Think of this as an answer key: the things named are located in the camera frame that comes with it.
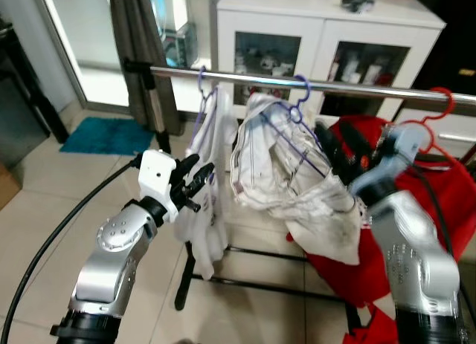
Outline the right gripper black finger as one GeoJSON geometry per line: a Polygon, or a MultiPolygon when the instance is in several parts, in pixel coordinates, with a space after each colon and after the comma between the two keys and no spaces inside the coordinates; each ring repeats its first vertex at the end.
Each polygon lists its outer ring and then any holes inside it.
{"type": "Polygon", "coordinates": [[[342,141],[336,133],[329,130],[320,121],[315,124],[314,133],[327,160],[329,160],[332,173],[337,175],[344,185],[350,185],[350,182],[353,181],[353,174],[351,173],[353,169],[351,169],[342,141]]]}
{"type": "Polygon", "coordinates": [[[352,123],[347,121],[341,123],[341,134],[344,143],[347,144],[347,149],[353,154],[355,163],[369,163],[371,161],[372,146],[352,123]]]}

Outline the red plastic hanger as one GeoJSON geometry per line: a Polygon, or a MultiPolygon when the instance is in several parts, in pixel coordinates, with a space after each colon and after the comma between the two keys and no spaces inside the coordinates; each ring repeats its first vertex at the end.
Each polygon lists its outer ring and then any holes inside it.
{"type": "Polygon", "coordinates": [[[424,123],[424,144],[419,154],[447,158],[452,156],[461,163],[472,158],[476,147],[476,117],[462,115],[458,102],[419,103],[407,100],[396,114],[394,123],[424,123]]]}

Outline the white T-shirt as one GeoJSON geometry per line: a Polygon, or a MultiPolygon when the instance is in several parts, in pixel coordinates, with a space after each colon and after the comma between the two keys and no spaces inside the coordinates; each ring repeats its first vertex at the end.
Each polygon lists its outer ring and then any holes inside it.
{"type": "Polygon", "coordinates": [[[201,206],[200,211],[181,209],[176,226],[176,238],[191,245],[195,260],[194,270],[202,279],[209,280],[215,274],[214,263],[223,259],[229,245],[228,226],[223,221],[225,205],[231,201],[227,180],[228,161],[234,149],[238,121],[234,116],[234,102],[223,86],[218,86],[218,118],[211,161],[201,160],[193,167],[189,178],[206,163],[214,164],[213,178],[193,200],[201,206]]]}

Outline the cream white jacket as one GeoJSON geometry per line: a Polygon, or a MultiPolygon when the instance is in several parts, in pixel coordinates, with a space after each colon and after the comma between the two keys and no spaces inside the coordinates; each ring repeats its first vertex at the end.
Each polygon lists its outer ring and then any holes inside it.
{"type": "Polygon", "coordinates": [[[253,94],[229,161],[238,204],[282,222],[306,253],[357,265],[361,207],[331,172],[314,137],[279,97],[253,94]]]}

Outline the teal floor mat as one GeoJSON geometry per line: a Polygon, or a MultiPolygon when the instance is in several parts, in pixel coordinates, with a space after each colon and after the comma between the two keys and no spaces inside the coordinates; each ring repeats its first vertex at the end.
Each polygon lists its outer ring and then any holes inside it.
{"type": "Polygon", "coordinates": [[[85,117],[60,147],[61,152],[136,156],[152,144],[154,134],[135,120],[122,117],[85,117]]]}

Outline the red garment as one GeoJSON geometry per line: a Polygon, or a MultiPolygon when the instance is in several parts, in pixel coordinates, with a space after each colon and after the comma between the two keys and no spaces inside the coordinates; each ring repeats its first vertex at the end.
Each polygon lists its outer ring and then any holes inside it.
{"type": "MultiPolygon", "coordinates": [[[[466,170],[449,161],[418,160],[424,180],[411,170],[396,178],[396,186],[414,195],[419,205],[438,221],[443,214],[453,256],[461,259],[476,222],[476,188],[466,170]]],[[[385,275],[384,256],[374,241],[367,221],[366,207],[357,204],[349,212],[305,221],[288,221],[288,238],[295,240],[330,289],[348,303],[364,307],[390,294],[385,275]]]]}

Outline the metal clothes rack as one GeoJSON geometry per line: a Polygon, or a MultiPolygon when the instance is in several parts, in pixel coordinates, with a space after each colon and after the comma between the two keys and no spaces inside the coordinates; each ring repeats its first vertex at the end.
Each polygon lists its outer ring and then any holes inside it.
{"type": "MultiPolygon", "coordinates": [[[[123,71],[140,74],[150,96],[156,91],[157,77],[184,78],[193,75],[198,79],[199,70],[160,68],[147,62],[125,61],[123,71]]],[[[289,78],[265,77],[205,72],[205,78],[237,82],[239,85],[264,85],[305,89],[305,83],[289,78]]],[[[419,91],[395,87],[351,85],[344,82],[310,82],[312,91],[331,94],[400,97],[429,102],[458,102],[476,106],[476,96],[455,94],[437,87],[432,91],[419,91]]],[[[414,160],[405,171],[419,173],[414,160]]],[[[465,316],[459,307],[460,300],[467,313],[474,319],[474,307],[466,297],[465,286],[459,277],[453,248],[449,238],[441,240],[446,231],[443,214],[438,215],[438,225],[418,204],[409,192],[396,188],[396,177],[368,171],[351,185],[344,185],[357,204],[368,206],[366,214],[377,245],[387,260],[387,280],[397,310],[396,325],[399,333],[409,340],[402,343],[463,344],[468,342],[465,316]]]]}

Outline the white glass door cabinet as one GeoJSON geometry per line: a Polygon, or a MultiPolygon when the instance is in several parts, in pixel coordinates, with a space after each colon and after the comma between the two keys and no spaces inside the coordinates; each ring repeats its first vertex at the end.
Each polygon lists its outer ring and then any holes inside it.
{"type": "MultiPolygon", "coordinates": [[[[445,22],[417,0],[377,0],[367,12],[347,11],[342,0],[220,0],[218,66],[235,74],[319,82],[411,87],[445,22]]],[[[441,106],[398,97],[361,97],[277,86],[234,85],[235,104],[253,94],[296,102],[310,123],[343,115],[371,115],[401,123],[429,117],[441,148],[462,157],[476,144],[476,117],[440,117],[441,106]]]]}

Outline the small black device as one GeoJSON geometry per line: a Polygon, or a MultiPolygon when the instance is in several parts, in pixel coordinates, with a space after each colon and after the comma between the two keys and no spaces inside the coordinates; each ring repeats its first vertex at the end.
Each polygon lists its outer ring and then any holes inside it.
{"type": "Polygon", "coordinates": [[[342,0],[342,7],[350,13],[364,13],[376,4],[376,0],[342,0]]]}

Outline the grey curtain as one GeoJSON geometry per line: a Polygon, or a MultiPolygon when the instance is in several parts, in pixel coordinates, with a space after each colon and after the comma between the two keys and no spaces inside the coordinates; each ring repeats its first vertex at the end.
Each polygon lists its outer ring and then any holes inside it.
{"type": "MultiPolygon", "coordinates": [[[[147,62],[153,66],[166,68],[162,42],[158,34],[152,1],[150,0],[109,0],[110,19],[120,62],[147,62]]],[[[161,115],[160,124],[170,134],[181,134],[183,124],[177,111],[176,98],[170,78],[157,77],[158,99],[153,102],[142,83],[140,74],[123,72],[123,80],[128,90],[129,112],[147,130],[154,131],[159,126],[154,116],[161,115]]]]}

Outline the red cloth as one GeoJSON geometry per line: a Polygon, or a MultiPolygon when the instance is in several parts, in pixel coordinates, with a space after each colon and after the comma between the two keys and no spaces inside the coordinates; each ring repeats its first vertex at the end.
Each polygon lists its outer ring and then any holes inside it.
{"type": "Polygon", "coordinates": [[[348,331],[342,344],[399,344],[395,320],[375,305],[368,305],[366,309],[370,313],[368,324],[348,331]]]}

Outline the white framed glass door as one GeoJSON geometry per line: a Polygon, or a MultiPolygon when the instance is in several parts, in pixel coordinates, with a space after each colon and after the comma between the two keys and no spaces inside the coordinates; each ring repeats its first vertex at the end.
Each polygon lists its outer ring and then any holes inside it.
{"type": "MultiPolygon", "coordinates": [[[[39,0],[54,29],[65,68],[86,109],[129,115],[110,0],[39,0]]],[[[218,65],[216,5],[220,0],[149,0],[164,58],[174,68],[218,65]]]]}

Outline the black shelf unit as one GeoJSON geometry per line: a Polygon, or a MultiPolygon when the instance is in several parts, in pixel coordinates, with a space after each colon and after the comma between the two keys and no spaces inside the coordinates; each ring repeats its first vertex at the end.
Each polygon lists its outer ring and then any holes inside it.
{"type": "Polygon", "coordinates": [[[0,164],[20,164],[40,143],[69,138],[10,22],[0,18],[0,164]]]}

